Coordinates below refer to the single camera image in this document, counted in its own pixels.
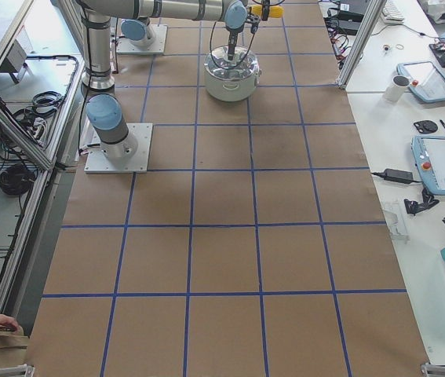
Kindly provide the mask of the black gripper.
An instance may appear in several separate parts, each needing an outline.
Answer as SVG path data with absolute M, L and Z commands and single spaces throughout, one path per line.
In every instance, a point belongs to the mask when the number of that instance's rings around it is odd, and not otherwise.
M 249 25 L 251 34 L 256 34 L 261 20 L 268 20 L 269 18 L 271 1 L 262 0 L 261 4 L 249 5 L 246 10 L 247 15 L 245 24 Z
M 237 45 L 239 30 L 238 29 L 228 29 L 228 59 L 233 60 L 235 56 L 235 46 Z

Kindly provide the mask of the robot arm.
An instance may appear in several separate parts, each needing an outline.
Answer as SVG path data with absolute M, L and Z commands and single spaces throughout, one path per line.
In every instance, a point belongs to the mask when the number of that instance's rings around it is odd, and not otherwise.
M 78 1 L 83 32 L 85 72 L 82 84 L 89 101 L 86 116 L 103 145 L 119 145 L 128 137 L 120 103 L 113 95 L 111 75 L 111 18 L 139 20 L 174 18 L 225 23 L 229 32 L 228 59 L 234 60 L 239 33 L 248 15 L 247 1 Z
M 249 23 L 256 28 L 261 20 L 273 15 L 274 7 L 278 9 L 276 16 L 281 16 L 280 4 L 269 1 L 255 1 L 252 6 L 247 1 L 138 1 L 137 15 L 122 18 L 121 32 L 135 45 L 149 46 L 155 41 L 151 18 L 223 22 L 229 32 L 228 51 L 233 53 L 244 25 Z

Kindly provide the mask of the person hand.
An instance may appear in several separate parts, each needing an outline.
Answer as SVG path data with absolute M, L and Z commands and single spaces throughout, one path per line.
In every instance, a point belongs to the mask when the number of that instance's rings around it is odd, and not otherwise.
M 0 331 L 19 331 L 20 325 L 14 317 L 0 314 Z

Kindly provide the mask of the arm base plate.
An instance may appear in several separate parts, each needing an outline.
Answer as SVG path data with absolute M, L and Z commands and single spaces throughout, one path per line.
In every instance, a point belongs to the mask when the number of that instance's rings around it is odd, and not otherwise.
M 129 38 L 120 38 L 117 45 L 117 54 L 120 55 L 161 55 L 166 46 L 166 34 L 168 27 L 165 24 L 151 24 L 148 26 L 146 36 L 135 41 Z
M 146 173 L 150 156 L 152 123 L 128 123 L 127 137 L 115 145 L 102 143 L 93 131 L 88 144 L 87 174 L 128 174 Z

